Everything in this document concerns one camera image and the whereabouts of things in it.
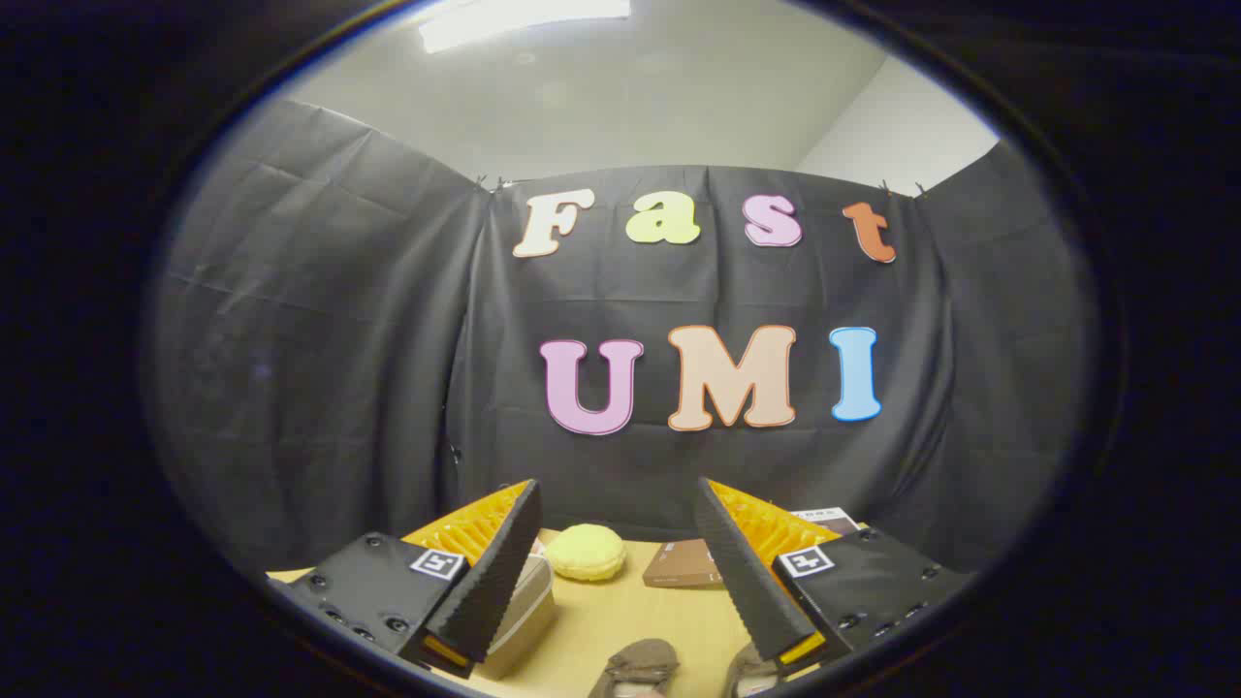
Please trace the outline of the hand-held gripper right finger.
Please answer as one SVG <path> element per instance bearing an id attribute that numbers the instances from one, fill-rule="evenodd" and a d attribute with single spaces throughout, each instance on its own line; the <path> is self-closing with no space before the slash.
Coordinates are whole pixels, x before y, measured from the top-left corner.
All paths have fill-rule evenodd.
<path id="1" fill-rule="evenodd" d="M 694 520 L 756 653 L 782 672 L 880 645 L 970 582 L 877 527 L 834 533 L 704 477 Z"/>

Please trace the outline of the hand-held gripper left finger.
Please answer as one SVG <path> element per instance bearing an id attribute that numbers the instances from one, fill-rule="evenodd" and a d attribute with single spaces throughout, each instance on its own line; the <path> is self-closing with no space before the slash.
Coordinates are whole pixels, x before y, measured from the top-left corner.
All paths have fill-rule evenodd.
<path id="1" fill-rule="evenodd" d="M 405 537 L 365 533 L 293 582 L 268 584 L 351 645 L 469 679 L 541 520 L 540 483 L 524 479 Z"/>

